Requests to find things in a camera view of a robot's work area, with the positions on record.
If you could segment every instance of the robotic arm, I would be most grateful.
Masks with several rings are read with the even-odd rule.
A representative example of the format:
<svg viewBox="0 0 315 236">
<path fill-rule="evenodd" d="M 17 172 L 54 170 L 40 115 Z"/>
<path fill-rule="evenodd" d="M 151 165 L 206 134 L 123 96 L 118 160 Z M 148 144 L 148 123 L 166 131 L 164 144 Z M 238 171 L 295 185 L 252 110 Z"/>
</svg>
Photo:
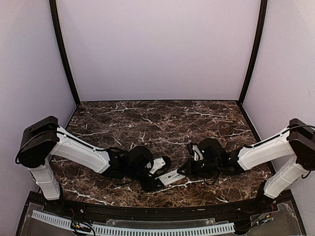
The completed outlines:
<svg viewBox="0 0 315 236">
<path fill-rule="evenodd" d="M 262 163 L 290 156 L 280 171 L 262 185 L 264 196 L 274 199 L 300 176 L 315 170 L 315 133 L 310 127 L 293 119 L 288 128 L 275 136 L 230 153 L 217 139 L 190 143 L 187 147 L 193 158 L 179 169 L 166 173 L 171 164 L 168 157 L 154 158 L 143 146 L 130 151 L 97 148 L 58 126 L 57 118 L 47 117 L 24 131 L 16 163 L 30 170 L 47 200 L 57 200 L 61 189 L 49 166 L 48 159 L 52 155 L 77 162 L 105 177 L 139 181 L 148 192 L 185 176 L 238 175 Z"/>
</svg>

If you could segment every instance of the white wall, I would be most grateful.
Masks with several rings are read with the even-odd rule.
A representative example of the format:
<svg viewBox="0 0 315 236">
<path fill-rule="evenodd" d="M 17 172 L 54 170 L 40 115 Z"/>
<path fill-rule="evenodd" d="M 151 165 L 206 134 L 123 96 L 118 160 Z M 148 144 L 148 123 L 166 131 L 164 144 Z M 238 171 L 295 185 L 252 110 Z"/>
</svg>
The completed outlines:
<svg viewBox="0 0 315 236">
<path fill-rule="evenodd" d="M 60 0 L 81 100 L 238 99 L 259 0 Z"/>
<path fill-rule="evenodd" d="M 265 26 L 244 107 L 261 137 L 292 118 L 315 125 L 315 1 L 268 1 Z M 275 161 L 278 170 L 286 160 Z M 292 186 L 308 235 L 315 235 L 315 174 Z"/>
<path fill-rule="evenodd" d="M 49 115 L 65 125 L 75 108 L 48 0 L 0 1 L 0 235 L 15 235 L 29 171 L 14 163 L 23 131 Z"/>
</svg>

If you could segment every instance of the marble tabletop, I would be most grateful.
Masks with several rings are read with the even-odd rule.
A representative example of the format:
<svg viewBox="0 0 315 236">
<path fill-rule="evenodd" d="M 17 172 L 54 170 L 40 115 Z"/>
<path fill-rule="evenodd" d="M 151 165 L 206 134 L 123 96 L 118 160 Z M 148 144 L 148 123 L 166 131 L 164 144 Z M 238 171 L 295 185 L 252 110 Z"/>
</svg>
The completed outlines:
<svg viewBox="0 0 315 236">
<path fill-rule="evenodd" d="M 100 148 L 129 150 L 145 145 L 155 157 L 171 158 L 170 171 L 189 158 L 186 144 L 190 141 L 217 138 L 227 151 L 255 143 L 234 101 L 83 102 L 67 130 Z M 66 199 L 122 207 L 192 207 L 250 199 L 271 176 L 263 164 L 239 176 L 220 175 L 213 186 L 202 179 L 185 178 L 147 193 L 137 182 L 118 186 L 116 179 L 58 156 L 53 157 L 51 167 Z"/>
</svg>

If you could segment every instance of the white ventilation grille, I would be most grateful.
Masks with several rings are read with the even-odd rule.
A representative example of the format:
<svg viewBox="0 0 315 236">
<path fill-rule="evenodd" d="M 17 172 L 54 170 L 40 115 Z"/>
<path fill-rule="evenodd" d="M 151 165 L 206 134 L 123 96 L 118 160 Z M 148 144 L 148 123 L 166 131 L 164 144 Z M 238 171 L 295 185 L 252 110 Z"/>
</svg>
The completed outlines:
<svg viewBox="0 0 315 236">
<path fill-rule="evenodd" d="M 37 210 L 33 211 L 31 217 L 65 230 L 71 230 L 69 219 Z M 212 236 L 235 232 L 234 223 L 174 230 L 126 229 L 93 224 L 93 229 L 98 236 Z"/>
</svg>

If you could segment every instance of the brown marble surface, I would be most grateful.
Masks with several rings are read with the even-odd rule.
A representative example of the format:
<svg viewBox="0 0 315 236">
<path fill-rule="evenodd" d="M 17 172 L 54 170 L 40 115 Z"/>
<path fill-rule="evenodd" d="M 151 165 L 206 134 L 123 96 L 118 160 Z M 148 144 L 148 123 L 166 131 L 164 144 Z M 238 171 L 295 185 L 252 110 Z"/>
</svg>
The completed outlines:
<svg viewBox="0 0 315 236">
<path fill-rule="evenodd" d="M 156 157 L 169 156 L 170 170 L 180 167 L 189 157 L 189 141 L 217 138 L 227 151 L 255 143 L 232 101 L 83 102 L 67 130 L 100 148 L 129 150 L 145 145 Z M 167 189 L 147 193 L 137 182 L 117 186 L 116 179 L 57 156 L 51 167 L 65 198 L 123 207 L 191 207 L 250 199 L 255 197 L 261 182 L 271 176 L 263 164 L 239 176 L 220 175 L 213 186 L 201 179 L 186 178 Z"/>
</svg>

